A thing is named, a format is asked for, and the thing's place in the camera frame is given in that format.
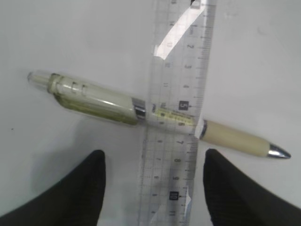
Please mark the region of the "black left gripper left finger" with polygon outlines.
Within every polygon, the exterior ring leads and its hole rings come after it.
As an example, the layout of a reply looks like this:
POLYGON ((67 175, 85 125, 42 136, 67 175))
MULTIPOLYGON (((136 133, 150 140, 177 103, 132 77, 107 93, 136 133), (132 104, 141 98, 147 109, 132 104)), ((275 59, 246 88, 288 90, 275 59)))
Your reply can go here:
POLYGON ((0 217, 2 226, 96 226, 105 193, 105 154, 93 151, 67 176, 0 217))

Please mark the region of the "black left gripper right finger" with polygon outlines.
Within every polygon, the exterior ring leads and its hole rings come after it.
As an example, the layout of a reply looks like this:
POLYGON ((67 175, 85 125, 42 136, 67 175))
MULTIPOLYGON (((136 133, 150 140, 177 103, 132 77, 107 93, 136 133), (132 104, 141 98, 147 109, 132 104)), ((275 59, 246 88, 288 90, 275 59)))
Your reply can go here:
POLYGON ((215 226, 299 226, 300 208, 274 195, 215 149, 208 149, 203 186, 215 226))

